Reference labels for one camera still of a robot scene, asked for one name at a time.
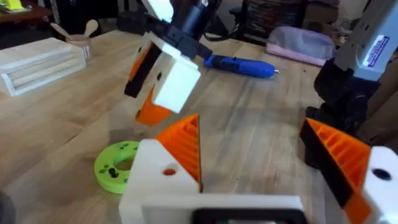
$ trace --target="wooden workbench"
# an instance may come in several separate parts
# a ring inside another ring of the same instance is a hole
[[[8,218],[119,223],[120,196],[96,183],[96,156],[198,113],[205,192],[299,195],[308,218],[325,223],[325,183],[302,162],[299,139],[305,108],[320,104],[313,90],[319,68],[236,40],[203,41],[215,54],[264,60],[282,73],[249,78],[209,70],[197,58],[203,75],[183,111],[146,127],[133,117],[150,83],[137,100],[123,94],[139,39],[120,31],[101,35],[86,70],[22,96],[0,93],[0,185]]]

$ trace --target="orange 3d-printed part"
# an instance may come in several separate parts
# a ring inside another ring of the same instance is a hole
[[[195,114],[171,125],[156,139],[201,186],[199,115]]]
[[[154,91],[154,87],[151,89],[141,110],[139,110],[136,115],[137,122],[140,122],[142,124],[146,124],[149,126],[155,125],[155,124],[163,121],[171,113],[170,110],[163,108],[161,106],[154,105],[152,103],[153,91]]]
[[[147,56],[147,54],[148,54],[148,52],[149,52],[151,47],[152,47],[152,44],[150,46],[148,46],[148,48],[146,48],[145,51],[143,53],[141,53],[141,55],[139,55],[137,60],[134,62],[134,65],[132,66],[131,71],[130,71],[129,81],[131,81],[132,78],[134,78],[134,76],[136,75],[139,66],[144,61],[144,59]]]
[[[352,194],[343,206],[345,213],[352,224],[364,223],[372,212],[362,196],[371,152],[370,146],[314,119],[307,118],[307,122],[351,187]]]

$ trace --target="blue screwdriver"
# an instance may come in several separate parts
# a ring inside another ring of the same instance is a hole
[[[210,68],[227,70],[256,78],[269,78],[274,76],[275,73],[280,73],[275,69],[275,66],[267,62],[221,55],[210,56],[205,60],[205,65]]]

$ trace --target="orange ribbed fin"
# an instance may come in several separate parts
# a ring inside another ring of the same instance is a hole
[[[162,131],[156,139],[201,186],[199,115],[184,118]]]

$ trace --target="green gear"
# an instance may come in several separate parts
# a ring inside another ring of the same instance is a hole
[[[119,170],[116,165],[127,159],[134,160],[138,145],[139,142],[123,141],[108,146],[99,154],[94,163],[94,173],[101,187],[112,193],[123,194],[130,171]]]

